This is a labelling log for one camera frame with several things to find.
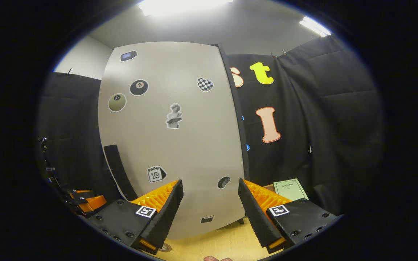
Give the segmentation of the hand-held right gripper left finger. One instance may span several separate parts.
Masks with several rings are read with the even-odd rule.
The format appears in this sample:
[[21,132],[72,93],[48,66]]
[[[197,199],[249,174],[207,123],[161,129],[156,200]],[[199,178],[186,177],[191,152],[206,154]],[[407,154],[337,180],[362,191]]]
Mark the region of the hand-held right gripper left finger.
[[162,248],[184,197],[181,179],[133,201],[116,200],[92,215],[87,223],[129,248],[156,254]]

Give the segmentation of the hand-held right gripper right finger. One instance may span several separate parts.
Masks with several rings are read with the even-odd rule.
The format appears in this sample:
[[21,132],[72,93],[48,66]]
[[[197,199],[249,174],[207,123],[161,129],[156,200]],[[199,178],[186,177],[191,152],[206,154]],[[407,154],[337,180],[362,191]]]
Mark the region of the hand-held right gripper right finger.
[[289,200],[244,179],[238,195],[260,245],[270,254],[300,245],[338,221],[308,199]]

